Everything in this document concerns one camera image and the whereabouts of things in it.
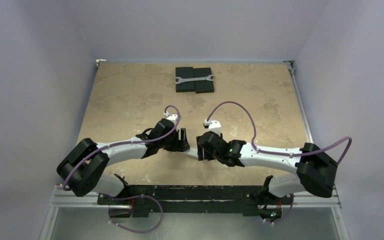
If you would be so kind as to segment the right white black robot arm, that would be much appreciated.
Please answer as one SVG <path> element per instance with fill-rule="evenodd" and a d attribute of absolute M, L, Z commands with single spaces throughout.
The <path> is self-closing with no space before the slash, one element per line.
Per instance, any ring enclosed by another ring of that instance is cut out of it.
<path fill-rule="evenodd" d="M 330 198 L 333 195 L 338 163 L 313 143 L 299 148 L 253 146 L 244 140 L 225 141 L 208 131 L 197 137 L 198 159 L 217 160 L 228 167 L 265 167 L 285 171 L 268 177 L 260 196 L 268 204 L 288 194 L 307 191 Z"/>

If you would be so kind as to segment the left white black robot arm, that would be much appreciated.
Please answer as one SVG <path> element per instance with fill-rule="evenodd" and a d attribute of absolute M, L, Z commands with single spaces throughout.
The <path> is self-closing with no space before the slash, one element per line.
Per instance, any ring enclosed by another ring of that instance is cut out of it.
<path fill-rule="evenodd" d="M 57 166 L 63 188 L 83 197 L 95 192 L 110 197 L 118 205 L 129 199 L 129 185 L 118 174 L 105 174 L 107 166 L 156 155 L 159 150 L 185 153 L 190 150 L 186 129 L 176 128 L 176 120 L 162 118 L 152 128 L 120 142 L 82 139 Z"/>

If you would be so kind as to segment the white remote control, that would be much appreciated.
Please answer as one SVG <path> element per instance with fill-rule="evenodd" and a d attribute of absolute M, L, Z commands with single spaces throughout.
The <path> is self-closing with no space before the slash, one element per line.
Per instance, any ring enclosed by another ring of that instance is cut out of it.
<path fill-rule="evenodd" d="M 186 156 L 187 158 L 192 159 L 198 159 L 198 150 L 196 148 L 191 147 L 190 149 L 180 152 L 183 156 Z"/>

